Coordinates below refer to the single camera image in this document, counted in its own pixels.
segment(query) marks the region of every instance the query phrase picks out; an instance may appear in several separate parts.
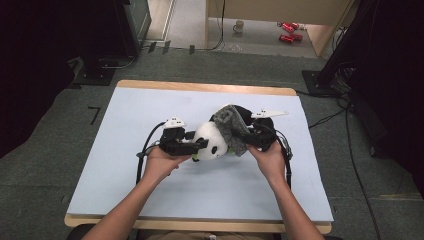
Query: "person's right hand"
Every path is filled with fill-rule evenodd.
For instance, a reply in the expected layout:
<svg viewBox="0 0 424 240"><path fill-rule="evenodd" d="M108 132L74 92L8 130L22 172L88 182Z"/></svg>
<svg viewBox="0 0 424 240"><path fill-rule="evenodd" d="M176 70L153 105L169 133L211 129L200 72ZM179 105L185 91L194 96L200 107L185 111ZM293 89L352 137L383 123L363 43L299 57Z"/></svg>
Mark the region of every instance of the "person's right hand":
<svg viewBox="0 0 424 240"><path fill-rule="evenodd" d="M259 169L269 183L285 182L285 162L277 141L266 152L261 152L252 145L247 145L247 149L256 158Z"/></svg>
<svg viewBox="0 0 424 240"><path fill-rule="evenodd" d="M142 179L150 180L159 184L165 177L171 174L171 171L178 169L178 165L191 156L171 156L164 152L158 146L155 146L147 156L146 169Z"/></svg>

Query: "white board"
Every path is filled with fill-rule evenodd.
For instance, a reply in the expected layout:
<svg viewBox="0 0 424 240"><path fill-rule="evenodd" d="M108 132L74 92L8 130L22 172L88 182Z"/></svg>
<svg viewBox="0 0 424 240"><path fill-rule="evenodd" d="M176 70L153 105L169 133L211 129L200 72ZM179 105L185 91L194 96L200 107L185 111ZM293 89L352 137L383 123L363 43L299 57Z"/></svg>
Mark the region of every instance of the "white board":
<svg viewBox="0 0 424 240"><path fill-rule="evenodd" d="M333 221L297 96L122 87L115 89L67 213L106 215L134 187L136 154L158 123L178 116L186 122L186 131L194 131L229 103L252 112L289 112L273 121L294 154L292 191L312 221ZM159 128L152 141L161 135ZM155 189L140 216L281 220L274 194L248 152L241 157L182 163Z"/></svg>

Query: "tape mark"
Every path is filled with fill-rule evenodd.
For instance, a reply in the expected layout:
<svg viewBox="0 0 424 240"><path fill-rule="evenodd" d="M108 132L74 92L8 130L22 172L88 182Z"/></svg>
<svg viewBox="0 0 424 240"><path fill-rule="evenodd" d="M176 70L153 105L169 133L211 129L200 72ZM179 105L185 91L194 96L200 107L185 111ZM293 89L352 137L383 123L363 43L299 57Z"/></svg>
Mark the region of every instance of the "tape mark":
<svg viewBox="0 0 424 240"><path fill-rule="evenodd" d="M192 55L195 51L194 45L190 45L190 52L189 54Z"/></svg>
<svg viewBox="0 0 424 240"><path fill-rule="evenodd" d="M93 120L91 120L91 123L90 123L90 125L93 125L94 122L97 119L97 116L99 115L100 109L102 109L102 108L101 107L91 107L91 106L88 106L88 109L96 109L96 114L94 115L94 118L93 118Z"/></svg>
<svg viewBox="0 0 424 240"><path fill-rule="evenodd" d="M163 47L162 54L168 53L169 45L171 45L171 40L168 40L168 41L165 42L165 46Z"/></svg>
<svg viewBox="0 0 424 240"><path fill-rule="evenodd" d="M153 42L152 44L150 44L150 47L149 47L149 53L151 53L151 52L155 51L156 43L157 43L157 42Z"/></svg>
<svg viewBox="0 0 424 240"><path fill-rule="evenodd" d="M62 203L70 203L71 201L71 198L70 198L70 196L69 195L64 195L63 197L62 197L62 200L60 200L60 202L62 202Z"/></svg>

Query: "cable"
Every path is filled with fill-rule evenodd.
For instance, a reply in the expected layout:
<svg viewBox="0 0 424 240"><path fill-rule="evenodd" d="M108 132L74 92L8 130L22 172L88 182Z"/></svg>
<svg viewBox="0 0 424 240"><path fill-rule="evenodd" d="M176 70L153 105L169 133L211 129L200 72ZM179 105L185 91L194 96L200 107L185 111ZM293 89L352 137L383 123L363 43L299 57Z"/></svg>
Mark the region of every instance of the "cable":
<svg viewBox="0 0 424 240"><path fill-rule="evenodd" d="M317 98L338 98L339 97L339 95L320 95L320 94L310 94L310 93L299 91L299 90L295 90L295 91L298 94L302 94L302 95L306 95L310 97L317 97Z"/></svg>
<svg viewBox="0 0 424 240"><path fill-rule="evenodd" d="M211 49L197 49L196 51L213 51L215 49L217 49L219 46L221 46L221 44L224 42L224 16L225 16L225 0L224 3L222 4L222 14L221 14L221 38L219 39L218 43L215 45L215 47L211 48Z"/></svg>
<svg viewBox="0 0 424 240"><path fill-rule="evenodd" d="M103 67L102 66L101 68L103 68L103 69L122 69L122 68L126 68L129 65L131 65L134 62L134 60L135 60L135 57L133 57L128 64L125 64L123 66L116 66L116 67Z"/></svg>
<svg viewBox="0 0 424 240"><path fill-rule="evenodd" d="M345 102L347 103L347 105L346 105L346 106L342 106L342 104L341 104L341 103L340 103L340 101L339 101L340 99L345 100ZM350 104L350 101L349 101L348 99L343 98L343 97L337 98L337 105L338 105L341 109L348 110L349 104Z"/></svg>
<svg viewBox="0 0 424 240"><path fill-rule="evenodd" d="M342 109L342 110L340 110L340 111L336 112L336 113L335 113L335 114L333 114L333 115L330 115L330 116L327 116L327 117L325 117L325 118L322 118L322 119L318 120L318 122L316 122L316 123L314 123L314 124L310 125L308 128L309 128L309 129L311 129L311 128L316 127L316 126L318 126L318 125L320 125L320 124L323 124L323 123L325 123L325 122L328 122L330 119L332 119L333 117L335 117L335 116L339 115L339 114L340 114L340 113L342 113L343 111L346 111L346 109Z"/></svg>
<svg viewBox="0 0 424 240"><path fill-rule="evenodd" d="M216 8L216 12L218 13L218 1L217 0L215 0L215 8ZM221 31L221 40L222 40L222 43L224 44L224 46L221 49L219 49L219 51L222 51L222 49L225 48L225 42L224 42L224 11L225 11L225 8L222 9L221 26L219 25L218 14L216 15L216 23L218 24L218 29Z"/></svg>
<svg viewBox="0 0 424 240"><path fill-rule="evenodd" d="M283 158L284 158L284 162L285 162L286 170L287 170L286 171L286 181L287 181L289 188L291 188L292 171L291 171L291 167L290 167L290 158L293 156L293 154L291 152L291 148L290 148L289 142L287 141L287 138L280 131L275 130L275 129L271 129L270 127L268 127L266 125L258 124L258 123L255 123L254 125L267 129L269 132L271 132L276 137L278 143L281 146L281 152L284 156ZM278 137L276 132L279 132L282 135L283 141L281 141L280 137Z"/></svg>
<svg viewBox="0 0 424 240"><path fill-rule="evenodd" d="M346 119L347 142L348 142L348 145L349 145L350 159L352 161L352 166L353 166L353 170L355 171L356 179L358 180L358 183L359 183L359 186L361 187L361 190L362 190L362 193L364 195L365 201L367 202L367 206L368 206L368 209L370 211L370 215L371 215L371 218L372 218L372 221L373 221L373 224L374 224L374 229L375 229L375 232L377 234L377 239L378 240L381 240L380 230L378 229L377 221L375 219L374 212L373 212L373 210L371 208L371 203L370 203L370 201L368 199L368 195L367 195L367 193L365 191L364 184L362 183L361 178L359 177L358 169L356 167L356 163L355 163L355 160L353 158L352 141L351 141L351 138L350 138L348 113L349 113L349 111L346 111L345 119Z"/></svg>
<svg viewBox="0 0 424 240"><path fill-rule="evenodd" d="M344 37L344 35L347 31L347 27L340 27L338 30L341 31L341 32L340 32L339 36L337 37L337 41L334 42L335 35L333 35L333 40L331 42L331 48L333 49L333 52L337 48L337 46L339 45L341 39Z"/></svg>
<svg viewBox="0 0 424 240"><path fill-rule="evenodd" d="M380 5L380 0L377 1L377 4L375 5L374 15L372 16L372 23L371 23L371 30L370 30L370 38L368 40L368 51L371 49L371 39L372 39L372 32L374 30L374 22L375 22L375 16L377 15L377 9Z"/></svg>
<svg viewBox="0 0 424 240"><path fill-rule="evenodd" d="M136 184L140 181L140 178L141 178L141 170L143 169L144 157L146 156L146 151L147 151L147 144L149 144L150 138L152 138L152 135L156 132L156 129L158 129L160 126L164 124L165 122L161 122L158 125L156 125L156 127L153 128L153 130L150 132L149 136L147 137L146 142L144 143L143 151L137 153L138 167L137 167Z"/></svg>

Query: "table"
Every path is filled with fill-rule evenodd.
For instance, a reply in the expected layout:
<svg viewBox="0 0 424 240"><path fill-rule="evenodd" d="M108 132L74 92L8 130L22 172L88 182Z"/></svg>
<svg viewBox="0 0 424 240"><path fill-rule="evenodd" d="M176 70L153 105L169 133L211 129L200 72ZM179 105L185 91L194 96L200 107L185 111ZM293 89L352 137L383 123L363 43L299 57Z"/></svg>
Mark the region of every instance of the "table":
<svg viewBox="0 0 424 240"><path fill-rule="evenodd" d="M215 1L222 6L224 0L207 1L206 18L221 17L222 13L216 11ZM337 29L349 26L356 12L356 8L352 7L354 3L355 0L226 0L224 17L308 24L312 46L317 56L321 56Z"/></svg>
<svg viewBox="0 0 424 240"><path fill-rule="evenodd" d="M280 117L274 123L280 130L285 125L283 131L294 152L293 193L318 229L330 232L331 209L306 118L293 89L131 80L120 81L113 93L65 224L97 223L127 195L135 184L135 154L157 123L177 114L186 121L187 131L195 130L228 101L251 111L261 110L256 105L267 105L269 110L289 112L285 120ZM290 132L299 126L303 127ZM161 134L157 131L152 140ZM134 228L285 232L272 190L250 153L199 163L186 161L166 178L152 193Z"/></svg>

